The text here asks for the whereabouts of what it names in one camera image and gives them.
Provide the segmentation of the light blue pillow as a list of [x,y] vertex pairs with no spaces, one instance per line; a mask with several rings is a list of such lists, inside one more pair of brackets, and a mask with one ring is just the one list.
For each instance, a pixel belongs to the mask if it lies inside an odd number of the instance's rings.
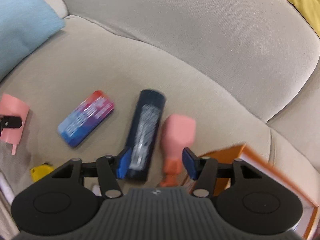
[[64,26],[45,0],[1,0],[1,79]]

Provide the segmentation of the dark blue spray can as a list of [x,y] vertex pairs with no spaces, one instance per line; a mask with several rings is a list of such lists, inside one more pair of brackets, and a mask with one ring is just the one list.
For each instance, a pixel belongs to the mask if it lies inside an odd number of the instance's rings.
[[125,145],[132,150],[126,173],[129,180],[147,181],[165,102],[165,96],[156,90],[140,92]]

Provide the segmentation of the orange storage box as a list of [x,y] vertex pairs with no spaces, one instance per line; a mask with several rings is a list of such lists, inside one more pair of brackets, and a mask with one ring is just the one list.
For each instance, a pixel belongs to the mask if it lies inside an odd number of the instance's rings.
[[178,190],[175,239],[311,239],[306,207],[298,191],[252,164],[217,160],[212,197]]

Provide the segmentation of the yellow small object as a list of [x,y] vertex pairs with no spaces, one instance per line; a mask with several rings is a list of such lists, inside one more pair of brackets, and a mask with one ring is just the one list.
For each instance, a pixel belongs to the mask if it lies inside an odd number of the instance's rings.
[[31,179],[33,182],[37,182],[54,170],[55,168],[53,167],[53,165],[50,165],[49,163],[44,163],[42,165],[33,167],[30,169]]

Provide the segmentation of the red blue tin box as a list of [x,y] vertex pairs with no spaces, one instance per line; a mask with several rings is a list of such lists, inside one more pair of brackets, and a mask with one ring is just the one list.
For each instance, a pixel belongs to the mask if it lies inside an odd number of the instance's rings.
[[78,147],[114,110],[114,102],[96,90],[76,107],[57,127],[65,143]]

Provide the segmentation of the pink bottle orange nozzle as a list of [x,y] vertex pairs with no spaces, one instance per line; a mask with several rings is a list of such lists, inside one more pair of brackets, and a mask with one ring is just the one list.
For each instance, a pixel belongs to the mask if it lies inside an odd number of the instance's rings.
[[182,151],[191,147],[195,140],[196,121],[186,115],[172,114],[167,117],[161,133],[161,151],[163,153],[163,179],[161,187],[175,187],[182,172]]

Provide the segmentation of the pink cylindrical bottle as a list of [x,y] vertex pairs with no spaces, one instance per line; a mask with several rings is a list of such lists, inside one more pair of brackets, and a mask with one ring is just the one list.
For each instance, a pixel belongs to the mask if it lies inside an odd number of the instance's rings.
[[1,98],[1,141],[12,145],[16,155],[30,107],[22,100],[3,94]]

